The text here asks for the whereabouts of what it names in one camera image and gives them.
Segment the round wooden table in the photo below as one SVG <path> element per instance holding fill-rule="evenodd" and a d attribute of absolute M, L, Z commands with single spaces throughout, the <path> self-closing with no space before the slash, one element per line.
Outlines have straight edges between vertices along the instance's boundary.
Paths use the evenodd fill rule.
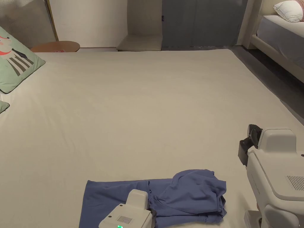
<path fill-rule="evenodd" d="M 73 41 L 55 41 L 43 43 L 31 48 L 32 52 L 76 52 L 80 48 L 79 43 Z"/>

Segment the white bed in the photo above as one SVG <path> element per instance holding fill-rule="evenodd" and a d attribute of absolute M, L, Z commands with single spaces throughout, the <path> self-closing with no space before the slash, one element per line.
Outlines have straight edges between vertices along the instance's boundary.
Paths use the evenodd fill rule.
<path fill-rule="evenodd" d="M 304 22 L 290 23 L 278 15 L 263 16 L 257 37 L 304 69 Z"/>
<path fill-rule="evenodd" d="M 1 94 L 11 106 L 0 114 L 0 227 L 78 227 L 87 180 L 210 169 L 227 181 L 215 227 L 244 228 L 256 209 L 237 156 L 248 124 L 304 135 L 229 50 L 38 55 L 46 64 Z"/>
<path fill-rule="evenodd" d="M 304 83 L 304 22 L 289 23 L 280 18 L 273 9 L 280 2 L 248 0 L 247 11 L 251 12 L 242 45 L 258 48 Z"/>

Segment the dark floor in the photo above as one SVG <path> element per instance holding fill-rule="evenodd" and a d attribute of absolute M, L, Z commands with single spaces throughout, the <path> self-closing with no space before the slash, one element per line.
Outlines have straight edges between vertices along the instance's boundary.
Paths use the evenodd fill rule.
<path fill-rule="evenodd" d="M 260 50 L 233 47 L 162 48 L 162 50 L 213 50 L 230 49 L 246 67 L 271 91 L 304 125 L 304 83 L 266 56 Z"/>

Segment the speaker grille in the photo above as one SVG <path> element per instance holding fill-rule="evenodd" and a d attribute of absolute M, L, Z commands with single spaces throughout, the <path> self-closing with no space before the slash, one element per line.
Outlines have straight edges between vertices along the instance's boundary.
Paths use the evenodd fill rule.
<path fill-rule="evenodd" d="M 120 222 L 120 223 L 125 223 L 125 224 L 130 224 L 133 222 L 132 218 L 126 217 L 126 216 L 119 216 L 116 221 Z"/>
<path fill-rule="evenodd" d="M 304 191 L 304 177 L 303 176 L 285 176 L 293 190 Z"/>

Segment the green pillow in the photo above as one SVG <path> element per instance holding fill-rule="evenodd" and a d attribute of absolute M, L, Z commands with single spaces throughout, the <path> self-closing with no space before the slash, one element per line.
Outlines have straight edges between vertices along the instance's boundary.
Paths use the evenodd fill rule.
<path fill-rule="evenodd" d="M 9 93 L 45 61 L 0 27 L 0 90 Z"/>
<path fill-rule="evenodd" d="M 8 103 L 5 103 L 3 101 L 0 101 L 0 113 L 4 112 L 9 107 Z"/>

